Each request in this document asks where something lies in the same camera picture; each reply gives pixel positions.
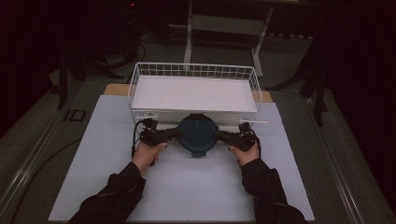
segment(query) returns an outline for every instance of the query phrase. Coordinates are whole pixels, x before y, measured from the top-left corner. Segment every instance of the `wooden edge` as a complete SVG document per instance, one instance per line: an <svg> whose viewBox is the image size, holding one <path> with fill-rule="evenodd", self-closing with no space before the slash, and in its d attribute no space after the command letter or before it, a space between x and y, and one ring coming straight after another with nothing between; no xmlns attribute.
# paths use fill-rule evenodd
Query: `wooden edge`
<svg viewBox="0 0 396 224"><path fill-rule="evenodd" d="M129 91L129 84L111 83L106 86L104 95L120 95L127 96ZM262 102L272 103L271 94L268 91L262 91Z"/></svg>
<svg viewBox="0 0 396 224"><path fill-rule="evenodd" d="M127 96L128 91L129 91L129 84L111 83L106 86L104 95Z"/></svg>

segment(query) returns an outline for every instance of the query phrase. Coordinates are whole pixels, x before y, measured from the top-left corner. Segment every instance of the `person's left hand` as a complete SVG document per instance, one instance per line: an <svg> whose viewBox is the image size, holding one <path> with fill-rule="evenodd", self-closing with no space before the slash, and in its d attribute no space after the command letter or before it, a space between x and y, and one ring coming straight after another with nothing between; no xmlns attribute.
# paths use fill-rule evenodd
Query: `person's left hand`
<svg viewBox="0 0 396 224"><path fill-rule="evenodd" d="M145 175L151 162L159 159L158 154L166 148L166 143L160 143L155 147L149 147L147 144L140 142L132 157L132 162L137 166L140 175Z"/></svg>

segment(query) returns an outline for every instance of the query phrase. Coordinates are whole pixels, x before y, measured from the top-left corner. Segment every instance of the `wire rack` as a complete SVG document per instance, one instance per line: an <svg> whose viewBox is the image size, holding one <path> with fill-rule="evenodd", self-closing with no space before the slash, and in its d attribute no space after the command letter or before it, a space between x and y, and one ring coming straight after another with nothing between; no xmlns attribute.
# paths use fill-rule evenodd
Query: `wire rack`
<svg viewBox="0 0 396 224"><path fill-rule="evenodd" d="M254 67L223 64L203 63L137 63L129 88L129 104L134 118L142 119L149 117L147 111L132 109L134 94L140 76L166 76L166 77L207 77L219 79L247 80L252 90L252 96L256 103L257 111L260 110L262 92ZM241 114L241 119L254 119L254 114Z"/></svg>

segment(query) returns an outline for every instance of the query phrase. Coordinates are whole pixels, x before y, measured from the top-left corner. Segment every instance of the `white surface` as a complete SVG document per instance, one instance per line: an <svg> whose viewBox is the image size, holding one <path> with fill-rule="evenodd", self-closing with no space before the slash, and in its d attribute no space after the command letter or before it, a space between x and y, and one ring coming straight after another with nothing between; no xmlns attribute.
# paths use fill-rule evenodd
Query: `white surface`
<svg viewBox="0 0 396 224"><path fill-rule="evenodd" d="M262 104L253 128L262 140L262 157L276 167L288 201L305 219L314 216L289 141L275 104ZM132 115L128 99L101 96L77 154L58 195L50 221L66 221L87 197L102 189L108 176L129 162ZM206 157L194 159L178 143L171 143L145 176L143 199L129 221L249 222L253 200L241 185L240 169L227 147L218 144Z"/></svg>
<svg viewBox="0 0 396 224"><path fill-rule="evenodd" d="M158 76L139 77L132 110L257 112L247 80Z"/></svg>

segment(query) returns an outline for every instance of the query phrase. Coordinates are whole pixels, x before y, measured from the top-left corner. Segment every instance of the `black sleeve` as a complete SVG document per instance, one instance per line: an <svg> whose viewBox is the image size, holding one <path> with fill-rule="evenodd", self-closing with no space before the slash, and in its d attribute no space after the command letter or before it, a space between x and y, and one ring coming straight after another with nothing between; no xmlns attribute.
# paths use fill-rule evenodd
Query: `black sleeve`
<svg viewBox="0 0 396 224"><path fill-rule="evenodd" d="M111 175L98 194L86 199L68 223L124 223L142 199L145 183L130 162L118 175Z"/></svg>
<svg viewBox="0 0 396 224"><path fill-rule="evenodd" d="M264 161L257 159L243 165L241 170L242 184L254 197L257 223L307 223L297 208L288 205L276 169L270 169Z"/></svg>

